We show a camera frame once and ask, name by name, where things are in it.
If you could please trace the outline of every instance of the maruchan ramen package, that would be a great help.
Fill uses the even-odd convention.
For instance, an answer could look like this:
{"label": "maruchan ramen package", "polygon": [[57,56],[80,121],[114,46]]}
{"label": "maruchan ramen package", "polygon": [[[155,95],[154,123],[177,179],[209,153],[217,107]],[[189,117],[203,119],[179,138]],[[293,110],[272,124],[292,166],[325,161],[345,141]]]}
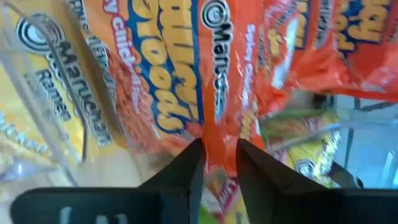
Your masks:
{"label": "maruchan ramen package", "polygon": [[205,1],[199,23],[204,102],[203,139],[209,172],[235,175],[238,138],[262,148],[254,96],[260,1]]}
{"label": "maruchan ramen package", "polygon": [[280,145],[294,139],[303,139],[337,122],[337,115],[331,111],[281,113],[261,123],[261,134],[266,145],[266,152],[298,173],[329,186],[331,181],[328,181],[329,179],[325,176],[331,169],[340,140],[338,131],[328,131],[289,148],[281,149]]}
{"label": "maruchan ramen package", "polygon": [[218,223],[249,223],[237,177],[228,177],[223,169],[206,176],[202,205]]}
{"label": "maruchan ramen package", "polygon": [[338,55],[352,85],[332,92],[398,100],[397,26],[395,1],[341,1],[335,19]]}
{"label": "maruchan ramen package", "polygon": [[0,67],[0,182],[28,177],[55,167],[52,153]]}
{"label": "maruchan ramen package", "polygon": [[290,98],[291,93],[280,88],[292,64],[299,17],[293,1],[264,1],[263,4],[255,82],[259,116],[281,110]]}
{"label": "maruchan ramen package", "polygon": [[264,2],[264,72],[271,87],[317,91],[340,82],[333,32],[339,0]]}
{"label": "maruchan ramen package", "polygon": [[203,124],[197,25],[190,1],[68,1],[108,47],[115,107],[126,134],[150,153],[180,153]]}
{"label": "maruchan ramen package", "polygon": [[253,95],[261,2],[68,2],[109,49],[116,110],[133,143],[176,155],[202,136],[208,170],[228,173],[238,137],[262,144]]}
{"label": "maruchan ramen package", "polygon": [[[106,77],[69,5],[48,0],[13,5],[20,11],[8,13],[35,71],[28,75],[40,83],[66,132],[73,148],[68,155],[79,163],[100,152],[113,151],[116,144],[126,146],[104,82]],[[18,116],[14,113],[5,111],[9,118]]]}

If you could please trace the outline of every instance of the orange noodle package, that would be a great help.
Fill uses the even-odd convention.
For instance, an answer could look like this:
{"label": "orange noodle package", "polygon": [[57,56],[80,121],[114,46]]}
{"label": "orange noodle package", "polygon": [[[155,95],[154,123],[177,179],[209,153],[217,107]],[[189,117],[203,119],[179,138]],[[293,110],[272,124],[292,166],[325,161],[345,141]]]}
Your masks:
{"label": "orange noodle package", "polygon": [[264,1],[264,62],[256,82],[261,116],[281,110],[294,89],[320,91],[348,79],[337,66],[337,5],[338,0]]}
{"label": "orange noodle package", "polygon": [[208,170],[229,174],[237,138],[261,147],[253,94],[260,0],[69,3],[109,49],[116,109],[133,143],[176,155],[203,137]]}
{"label": "orange noodle package", "polygon": [[209,172],[236,174],[238,138],[262,148],[254,96],[261,4],[210,0],[201,6],[198,38]]}
{"label": "orange noodle package", "polygon": [[279,111],[290,98],[290,93],[280,88],[290,71],[298,26],[295,2],[264,1],[264,9],[255,84],[260,116]]}
{"label": "orange noodle package", "polygon": [[332,92],[398,101],[398,2],[342,0],[335,22],[338,55],[353,86]]}

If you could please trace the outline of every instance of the chicken flavor package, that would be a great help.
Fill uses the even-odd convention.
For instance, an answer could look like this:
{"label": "chicken flavor package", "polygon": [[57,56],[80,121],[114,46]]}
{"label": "chicken flavor package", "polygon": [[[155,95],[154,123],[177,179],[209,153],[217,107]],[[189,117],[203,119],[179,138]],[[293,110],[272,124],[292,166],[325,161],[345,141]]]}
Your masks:
{"label": "chicken flavor package", "polygon": [[397,27],[395,1],[341,1],[335,19],[338,55],[354,87],[343,86],[333,93],[398,100]]}
{"label": "chicken flavor package", "polygon": [[[336,123],[338,117],[334,111],[285,111],[263,120],[261,134],[266,152],[299,174],[331,187],[327,174],[331,170],[340,133],[331,129],[312,138],[310,135]],[[304,138],[308,140],[285,147]]]}
{"label": "chicken flavor package", "polygon": [[262,2],[68,2],[109,49],[116,110],[132,142],[170,161],[202,137],[208,175],[226,177],[211,192],[218,212],[233,209],[238,191],[222,198],[236,178],[236,140],[262,147],[254,96]]}
{"label": "chicken flavor package", "polygon": [[[126,138],[104,82],[106,74],[98,66],[68,5],[48,0],[6,5],[7,28],[13,35],[5,40],[17,43],[18,48],[11,50],[19,49],[18,53],[8,55],[23,56],[2,58],[6,69],[0,70],[1,86],[7,98],[0,100],[4,123],[0,138],[19,146],[19,152],[29,156],[30,161],[56,161],[75,168],[82,162],[95,162],[99,156],[126,148]],[[29,69],[21,69],[22,62],[28,63]],[[41,120],[39,126],[58,127],[47,132],[50,140],[55,141],[53,147],[47,145],[49,139],[41,135],[42,129],[35,128],[37,120],[30,118],[25,101],[19,99],[6,79],[7,73],[28,86],[37,84],[36,92],[42,93],[41,106],[44,107],[43,102],[49,106],[45,113],[41,112],[48,118]]]}
{"label": "chicken flavor package", "polygon": [[[259,63],[263,69],[256,82],[261,116],[281,110],[296,89],[398,100],[398,4],[394,1],[264,2],[264,52],[259,58],[268,60]],[[289,10],[291,5],[296,5],[295,13]],[[277,9],[283,6],[279,14],[291,15],[290,20],[278,17]],[[287,26],[295,16],[297,29],[287,29],[295,30],[292,53],[289,32],[278,24],[285,21]],[[280,35],[269,36],[267,32],[275,27]]]}

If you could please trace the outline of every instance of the plastic wrapper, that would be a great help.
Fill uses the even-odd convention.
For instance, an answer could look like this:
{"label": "plastic wrapper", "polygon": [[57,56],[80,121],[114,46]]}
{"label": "plastic wrapper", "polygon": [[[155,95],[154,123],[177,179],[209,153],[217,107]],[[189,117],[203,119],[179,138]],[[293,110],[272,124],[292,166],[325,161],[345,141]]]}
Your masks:
{"label": "plastic wrapper", "polygon": [[[170,162],[200,136],[203,124],[201,77],[193,49],[198,40],[186,14],[190,2],[69,3],[86,33],[108,47],[115,107],[125,133],[159,170],[160,163]],[[174,5],[180,10],[166,10]],[[157,19],[163,30],[154,23]]]}
{"label": "plastic wrapper", "polygon": [[347,79],[337,66],[333,21],[339,1],[264,1],[264,58],[256,81],[260,116],[280,111],[292,91],[321,91]]}
{"label": "plastic wrapper", "polygon": [[2,177],[25,177],[50,163],[67,185],[135,186],[142,173],[126,151],[100,50],[95,58],[95,38],[90,51],[68,8],[46,0],[2,5],[0,138],[10,171]]}
{"label": "plastic wrapper", "polygon": [[351,86],[333,93],[398,100],[397,20],[393,1],[341,1],[335,30]]}
{"label": "plastic wrapper", "polygon": [[[279,1],[278,6],[288,7],[292,3]],[[367,0],[294,3],[298,26],[290,71],[280,77],[273,73],[266,81],[270,85],[258,85],[261,116],[281,111],[292,90],[297,89],[398,100],[395,91],[398,69],[394,63],[397,58],[397,4]],[[274,8],[265,7],[265,31],[267,20],[272,20],[269,11],[274,12]],[[287,39],[287,34],[281,32],[281,36],[282,40]],[[283,57],[288,55],[284,51],[286,43],[279,48],[284,52]]]}
{"label": "plastic wrapper", "polygon": [[[281,143],[266,146],[266,151],[326,187],[396,188],[396,114],[380,116],[344,108],[312,111],[310,117],[318,118],[318,124],[313,120],[312,128],[305,128],[310,124],[308,112],[294,111],[294,116],[270,119],[274,124],[286,120],[294,131],[283,136],[283,141],[275,140]],[[263,130],[266,127],[267,123],[262,123]],[[271,134],[267,136],[264,132],[265,139],[271,138]]]}
{"label": "plastic wrapper", "polygon": [[305,138],[330,124],[336,124],[338,117],[331,111],[308,110],[287,111],[261,123],[261,134],[266,152],[298,173],[327,184],[324,176],[331,170],[340,134],[331,130],[299,145],[276,150],[294,139]]}
{"label": "plastic wrapper", "polygon": [[281,110],[291,93],[281,90],[292,64],[299,14],[293,1],[264,1],[255,82],[259,115]]}
{"label": "plastic wrapper", "polygon": [[[236,175],[238,138],[262,147],[254,97],[262,2],[244,10],[217,0],[68,2],[85,32],[108,46],[116,111],[151,174],[196,137],[205,143],[208,175],[227,179]],[[237,195],[227,195],[221,215]]]}

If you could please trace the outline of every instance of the yellow bubble lettering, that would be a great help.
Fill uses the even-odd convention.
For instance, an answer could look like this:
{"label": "yellow bubble lettering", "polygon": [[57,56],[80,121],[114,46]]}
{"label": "yellow bubble lettering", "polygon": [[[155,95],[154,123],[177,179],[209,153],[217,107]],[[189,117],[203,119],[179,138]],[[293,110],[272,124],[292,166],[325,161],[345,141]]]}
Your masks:
{"label": "yellow bubble lettering", "polygon": [[173,62],[193,64],[195,54],[192,30],[164,27],[162,35]]}
{"label": "yellow bubble lettering", "polygon": [[389,6],[390,0],[362,0],[364,6]]}
{"label": "yellow bubble lettering", "polygon": [[168,90],[156,90],[155,96],[158,98],[159,102],[157,104],[157,109],[166,115],[179,115],[186,118],[190,117],[189,110],[178,104],[177,97],[174,96]]}
{"label": "yellow bubble lettering", "polygon": [[177,63],[174,75],[183,80],[175,89],[177,96],[186,103],[196,105],[198,103],[195,89],[197,79],[192,69],[188,65]]}
{"label": "yellow bubble lettering", "polygon": [[342,34],[342,33],[337,33],[337,39],[338,39],[338,48],[340,50],[354,50],[355,46],[354,43],[348,42],[347,37]]}
{"label": "yellow bubble lettering", "polygon": [[341,14],[336,17],[336,21],[335,21],[336,31],[345,30],[347,25],[348,25],[347,17],[345,17]]}
{"label": "yellow bubble lettering", "polygon": [[160,89],[168,90],[172,86],[172,79],[169,72],[159,66],[153,66],[149,72],[150,81]]}
{"label": "yellow bubble lettering", "polygon": [[159,39],[162,39],[159,29],[157,27],[156,19],[151,19],[145,22],[138,22],[137,34],[139,37],[157,37]]}
{"label": "yellow bubble lettering", "polygon": [[156,121],[160,127],[168,131],[181,130],[184,128],[182,121],[176,117],[159,114]]}
{"label": "yellow bubble lettering", "polygon": [[278,33],[276,29],[271,29],[268,31],[267,37],[270,43],[269,48],[272,56],[279,57],[279,45],[283,43],[282,36]]}
{"label": "yellow bubble lettering", "polygon": [[152,19],[156,18],[159,5],[157,0],[131,0],[132,10],[142,18]]}
{"label": "yellow bubble lettering", "polygon": [[305,26],[307,19],[303,14],[297,16],[298,26],[296,31],[296,47],[304,47]]}
{"label": "yellow bubble lettering", "polygon": [[160,0],[160,7],[163,9],[160,14],[160,22],[164,27],[180,26],[192,27],[191,1],[184,0]]}
{"label": "yellow bubble lettering", "polygon": [[141,52],[148,62],[153,65],[163,65],[167,60],[165,45],[159,39],[145,39],[141,44]]}
{"label": "yellow bubble lettering", "polygon": [[306,13],[308,11],[308,4],[306,2],[299,1],[297,2],[297,11],[299,13]]}
{"label": "yellow bubble lettering", "polygon": [[367,5],[361,9],[358,16],[349,17],[350,21],[361,21],[359,25],[351,25],[348,34],[358,40],[379,42],[387,9],[382,6]]}

